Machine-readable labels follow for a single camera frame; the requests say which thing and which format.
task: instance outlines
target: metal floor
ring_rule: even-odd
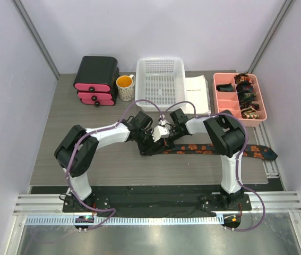
[[[241,228],[255,225],[261,214],[242,216]],[[74,232],[54,244],[73,226],[25,226],[18,255],[297,255],[301,254],[289,214],[267,214],[256,230],[233,233],[220,225],[116,226],[94,231]]]

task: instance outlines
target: black mounting plate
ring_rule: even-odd
[[[238,206],[235,208],[225,209],[222,206],[220,197],[221,197],[221,195],[219,195],[219,194],[210,194],[210,195],[201,196],[200,200],[203,202],[202,210],[204,210],[204,211],[237,211],[237,210],[239,210]],[[242,211],[252,210],[252,205],[251,205],[250,197],[248,194],[244,194],[244,197],[239,200],[239,203],[241,203]]]
[[[218,211],[238,211],[239,208],[225,209],[220,202],[219,194],[211,194],[208,186],[95,186],[93,187],[94,203],[96,208],[116,208],[114,217],[135,218],[193,218],[213,217]],[[242,210],[251,210],[249,196],[241,199]],[[66,196],[63,212],[80,213],[89,212],[83,208],[76,199]]]

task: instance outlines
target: paper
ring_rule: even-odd
[[[211,113],[208,103],[209,92],[207,91],[206,84],[207,82],[203,75],[186,78],[187,101],[195,105],[197,114]],[[191,104],[186,104],[181,109],[185,114],[194,114],[194,108]]]

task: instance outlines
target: pink drawer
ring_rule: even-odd
[[[113,97],[107,93],[89,93],[89,92],[78,92],[78,97],[85,100],[111,100]]]
[[[115,104],[114,101],[112,101],[112,100],[92,101],[91,99],[81,99],[81,102],[86,105],[95,105],[96,102],[99,102],[99,105],[107,105],[107,106],[112,106]]]
[[[75,83],[74,87],[80,91],[89,92],[109,92],[110,86],[106,84],[92,84],[92,83]]]

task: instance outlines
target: wire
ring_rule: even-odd
[[[124,113],[123,113],[122,116],[121,116],[121,119],[116,123],[116,125],[112,125],[112,126],[110,126],[110,127],[105,127],[105,128],[102,128],[102,129],[96,129],[96,130],[94,130],[94,131],[91,131],[91,132],[89,132],[89,133],[86,133],[84,136],[82,136],[82,137],[78,140],[78,142],[77,142],[77,143],[75,144],[75,146],[74,146],[74,149],[73,149],[72,154],[71,154],[71,157],[70,157],[69,164],[68,164],[68,166],[67,166],[67,168],[66,168],[66,172],[65,172],[65,177],[66,177],[66,179],[67,179],[67,182],[68,182],[68,185],[69,185],[69,187],[70,187],[70,190],[71,190],[72,194],[77,198],[78,202],[79,202],[82,206],[84,206],[84,207],[86,207],[87,209],[91,210],[91,211],[92,211],[92,214],[93,214],[94,212],[98,212],[98,213],[100,213],[100,212],[101,212],[101,213],[111,212],[111,214],[110,214],[105,220],[103,220],[101,223],[99,223],[99,224],[97,224],[97,225],[95,225],[95,226],[88,227],[88,228],[87,228],[87,231],[88,231],[88,230],[94,230],[94,229],[96,229],[96,228],[102,226],[102,225],[103,225],[105,222],[107,222],[111,217],[113,217],[113,215],[114,215],[115,212],[116,212],[116,209],[115,209],[115,208],[110,208],[110,209],[96,209],[96,208],[90,207],[90,206],[86,205],[86,204],[79,198],[79,196],[77,195],[77,193],[74,191],[74,189],[73,189],[73,187],[72,187],[72,185],[71,185],[71,182],[70,182],[70,170],[71,170],[71,167],[72,167],[72,164],[73,164],[73,160],[74,160],[74,158],[75,158],[75,155],[76,155],[76,153],[77,153],[77,151],[78,151],[78,147],[79,147],[79,145],[82,143],[82,141],[83,141],[86,137],[88,137],[88,136],[90,136],[90,135],[92,135],[92,134],[94,134],[94,133],[99,133],[99,132],[102,132],[102,131],[107,131],[107,130],[115,129],[118,125],[121,124],[121,122],[122,122],[124,116],[125,116],[126,113],[129,111],[129,109],[130,109],[134,104],[136,104],[137,102],[140,102],[140,101],[146,101],[146,102],[152,104],[153,106],[155,106],[155,108],[157,109],[157,111],[158,111],[159,114],[160,114],[161,119],[162,119],[162,120],[165,119],[165,117],[164,117],[162,111],[160,110],[160,108],[159,108],[156,104],[154,104],[152,101],[147,100],[147,99],[139,99],[139,100],[135,100],[135,101],[132,102],[132,103],[128,106],[128,108],[124,111]],[[32,243],[32,240],[35,240],[35,241],[37,241],[37,242],[39,242],[39,243],[42,243],[42,244],[54,244],[54,243],[57,243],[58,241],[62,240],[63,238],[65,238],[66,236],[68,236],[68,235],[70,235],[70,234],[72,234],[72,233],[74,233],[74,232],[77,232],[77,230],[70,231],[70,232],[66,233],[65,235],[61,236],[60,238],[58,238],[58,239],[56,239],[56,240],[54,240],[54,241],[48,241],[48,242],[44,242],[44,241],[41,241],[41,240],[37,240],[37,239],[36,239],[36,233],[34,233],[34,235],[31,237],[31,239],[30,239],[30,241],[29,241],[29,243],[28,243],[28,245],[27,245],[27,247],[26,247],[26,249],[25,249],[23,255],[26,255],[26,254],[27,254],[27,252],[28,252],[28,250],[29,250],[29,247],[30,247],[30,245],[31,245],[31,243]]]
[[[165,112],[164,112],[164,115],[169,111],[169,109],[173,108],[174,106],[177,106],[179,104],[183,104],[183,103],[188,103],[188,104],[191,104],[193,106],[193,109],[194,109],[194,116],[196,117],[196,108],[195,108],[195,105],[192,103],[192,102],[189,102],[189,101],[181,101],[181,102],[178,102],[176,104],[173,104],[172,106],[169,106]]]
[[[133,115],[130,115],[129,118],[127,119],[127,122],[129,122],[129,120],[130,120],[131,118],[135,118],[135,117],[134,117]]]
[[[70,195],[65,194],[65,193],[60,194],[58,197],[59,197],[59,199],[61,199],[62,201],[64,201],[66,196],[69,196],[69,197],[70,197]]]
[[[241,217],[242,216],[242,206],[241,206],[241,203],[239,203],[239,209],[240,209],[240,215],[239,215],[239,217]]]
[[[242,146],[242,149],[240,150],[240,152],[236,156],[236,164],[235,164],[236,181],[237,181],[237,183],[243,189],[254,193],[257,196],[257,198],[260,200],[261,204],[262,204],[262,217],[261,217],[260,221],[255,226],[250,227],[250,228],[245,228],[245,229],[239,229],[239,230],[227,227],[227,229],[231,230],[231,231],[247,232],[247,231],[254,230],[254,229],[256,229],[257,227],[259,227],[261,225],[261,223],[263,222],[263,220],[265,219],[265,216],[266,216],[266,208],[265,208],[265,204],[264,204],[261,196],[256,191],[252,190],[251,188],[246,187],[240,181],[240,178],[239,178],[239,157],[240,157],[240,155],[242,155],[242,153],[246,149],[246,146],[247,146],[247,143],[248,143],[248,133],[247,133],[246,127],[244,126],[244,124],[237,117],[235,117],[235,116],[233,116],[231,114],[228,114],[228,113],[214,113],[214,114],[209,114],[209,115],[199,115],[199,116],[195,116],[195,117],[196,118],[202,118],[202,117],[213,117],[213,116],[220,116],[220,115],[222,115],[222,116],[228,116],[228,117],[231,117],[231,118],[235,119],[241,125],[241,127],[243,128],[243,130],[245,132],[245,142],[244,142],[244,145]]]
[[[96,130],[93,130],[93,131],[91,131],[91,132],[89,132],[89,133],[86,133],[84,136],[82,136],[82,137],[78,140],[78,142],[77,142],[77,143],[75,144],[75,146],[74,146],[74,150],[72,151],[72,154],[71,154],[71,157],[70,157],[70,160],[69,160],[69,164],[68,164],[68,166],[67,166],[67,168],[66,168],[66,173],[65,173],[65,177],[66,177],[66,179],[67,179],[67,182],[68,182],[68,185],[69,185],[69,187],[70,187],[70,189],[71,189],[72,194],[77,198],[78,202],[79,202],[82,206],[86,207],[87,209],[89,209],[89,210],[91,210],[91,211],[95,211],[95,212],[98,212],[98,213],[100,213],[100,212],[101,212],[101,213],[111,212],[111,214],[110,214],[105,220],[103,220],[101,223],[99,223],[99,224],[97,224],[97,225],[95,225],[95,226],[89,227],[87,230],[92,230],[92,229],[94,230],[94,229],[100,227],[101,225],[103,225],[103,224],[104,224],[105,222],[107,222],[111,217],[113,217],[113,215],[114,215],[115,212],[116,212],[116,209],[115,209],[115,208],[110,208],[110,209],[96,209],[96,208],[90,207],[90,206],[86,205],[86,204],[79,198],[79,196],[77,195],[77,193],[74,191],[74,189],[73,189],[73,187],[72,187],[72,185],[71,185],[71,181],[70,181],[70,170],[71,170],[72,163],[73,163],[73,160],[74,160],[74,158],[75,158],[75,155],[76,155],[76,153],[77,153],[78,147],[79,147],[79,145],[82,143],[82,141],[83,141],[86,137],[88,137],[88,136],[90,136],[90,135],[92,135],[92,134],[99,133],[99,132],[102,132],[102,131],[107,131],[107,130],[115,129],[118,125],[120,125],[120,123],[122,122],[124,116],[125,116],[126,113],[129,111],[129,109],[130,109],[134,104],[136,104],[137,102],[140,102],[140,101],[146,101],[146,102],[152,104],[153,106],[155,106],[155,108],[158,110],[158,112],[159,112],[161,118],[164,120],[165,117],[164,117],[163,113],[161,112],[160,108],[159,108],[156,104],[154,104],[154,103],[153,103],[152,101],[150,101],[150,100],[139,99],[139,100],[136,100],[136,101],[132,102],[132,103],[128,106],[128,108],[124,111],[124,113],[123,113],[122,116],[121,116],[121,119],[116,123],[116,125],[112,125],[112,126],[109,126],[109,127],[104,127],[104,128],[102,128],[102,129],[96,129]]]

